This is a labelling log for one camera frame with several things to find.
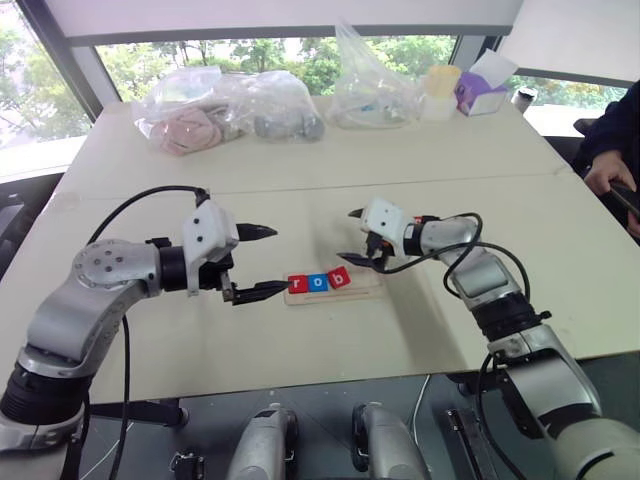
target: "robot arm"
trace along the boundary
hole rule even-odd
[[[340,256],[381,273],[392,255],[434,255],[451,266],[478,228],[465,217],[407,217],[380,198],[350,215],[360,218],[368,234],[367,256]],[[551,327],[542,324],[548,312],[536,314],[500,258],[482,242],[477,245],[450,278],[489,340],[488,350],[501,367],[498,385],[520,431],[549,442],[564,478],[637,478],[638,433],[601,417],[595,388]]]
[[[66,281],[45,299],[29,325],[27,342],[0,400],[0,452],[48,449],[42,456],[53,450],[64,455],[61,446],[78,434],[91,381],[123,315],[139,300],[162,290],[187,290],[191,296],[215,288],[225,301],[238,305],[284,290],[288,283],[281,281],[240,290],[228,274],[238,242],[276,233],[268,227],[236,225],[229,212],[205,200],[184,222],[184,246],[154,239],[144,244],[101,240],[85,247],[74,258]],[[0,457],[0,473],[12,468],[3,460]]]

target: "dark sleeve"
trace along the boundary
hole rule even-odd
[[[640,131],[640,81],[600,117],[589,129],[580,147],[589,164],[593,158],[609,150],[628,151]]]

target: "blue letter block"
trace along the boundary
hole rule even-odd
[[[310,292],[328,292],[329,277],[326,273],[317,275],[309,275],[309,291]]]

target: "clear plastic bag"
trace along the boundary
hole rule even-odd
[[[336,39],[342,75],[329,119],[342,128],[394,128],[416,120],[415,81],[385,67],[350,25],[336,25]]]
[[[270,140],[318,140],[324,124],[307,87],[286,71],[222,74],[219,67],[170,73],[132,105],[134,124],[174,155],[252,132]]]

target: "purple box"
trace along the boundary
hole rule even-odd
[[[497,112],[507,94],[504,85],[491,88],[480,75],[464,72],[456,85],[458,110],[465,115]]]

